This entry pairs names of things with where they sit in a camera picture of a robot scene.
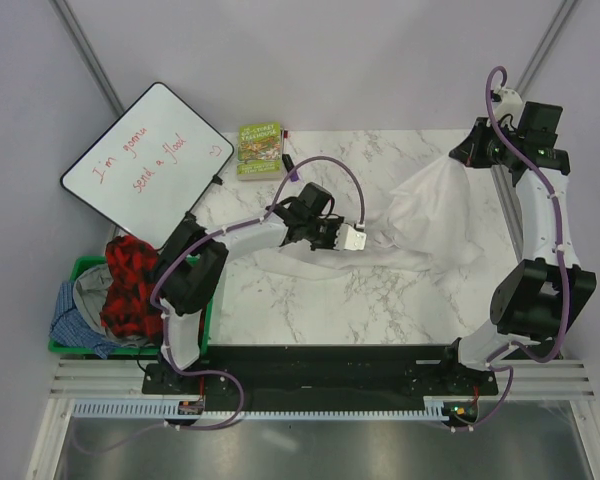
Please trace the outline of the white long sleeve shirt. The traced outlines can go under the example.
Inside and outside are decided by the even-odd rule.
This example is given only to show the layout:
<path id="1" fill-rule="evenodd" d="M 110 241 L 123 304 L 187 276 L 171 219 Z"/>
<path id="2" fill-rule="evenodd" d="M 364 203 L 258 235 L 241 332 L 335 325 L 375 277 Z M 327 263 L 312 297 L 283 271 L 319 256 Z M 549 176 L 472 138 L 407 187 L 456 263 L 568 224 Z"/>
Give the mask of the white long sleeve shirt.
<path id="1" fill-rule="evenodd" d="M 429 272 L 438 278 L 483 255 L 471 238 L 470 184 L 458 161 L 437 159 L 389 197 L 384 211 L 371 214 L 362 251 L 312 252 L 303 241 L 256 252 L 256 265 L 268 273 L 313 281 L 367 267 Z"/>

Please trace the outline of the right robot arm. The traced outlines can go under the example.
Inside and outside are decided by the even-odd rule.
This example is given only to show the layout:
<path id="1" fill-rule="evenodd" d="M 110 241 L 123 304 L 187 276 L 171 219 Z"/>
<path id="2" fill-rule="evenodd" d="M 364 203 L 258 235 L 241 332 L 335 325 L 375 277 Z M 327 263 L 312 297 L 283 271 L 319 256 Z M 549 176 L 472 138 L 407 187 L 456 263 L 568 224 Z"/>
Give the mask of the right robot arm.
<path id="1" fill-rule="evenodd" d="M 450 156 L 468 168 L 501 166 L 509 174 L 521 209 L 522 252 L 496 287 L 488 320 L 458 340 L 458 359 L 438 368 L 440 386 L 453 394 L 473 383 L 473 369 L 487 370 L 511 351 L 538 363 L 555 358 L 597 286 L 571 239 L 569 155 L 555 146 L 561 107 L 495 94 L 487 108 Z"/>

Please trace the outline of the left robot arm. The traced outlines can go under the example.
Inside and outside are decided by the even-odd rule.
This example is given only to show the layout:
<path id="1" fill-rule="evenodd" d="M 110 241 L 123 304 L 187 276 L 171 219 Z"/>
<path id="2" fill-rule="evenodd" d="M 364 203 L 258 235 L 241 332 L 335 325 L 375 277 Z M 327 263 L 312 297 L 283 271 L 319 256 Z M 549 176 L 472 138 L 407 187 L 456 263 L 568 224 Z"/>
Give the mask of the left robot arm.
<path id="1" fill-rule="evenodd" d="M 159 255 L 150 304 L 162 320 L 165 382 L 188 393 L 199 382 L 197 314 L 212 300 L 225 265 L 237 258 L 305 241 L 312 251 L 337 250 L 350 226 L 332 212 L 334 198 L 311 182 L 300 194 L 273 203 L 259 216 L 207 231 L 188 214 Z"/>

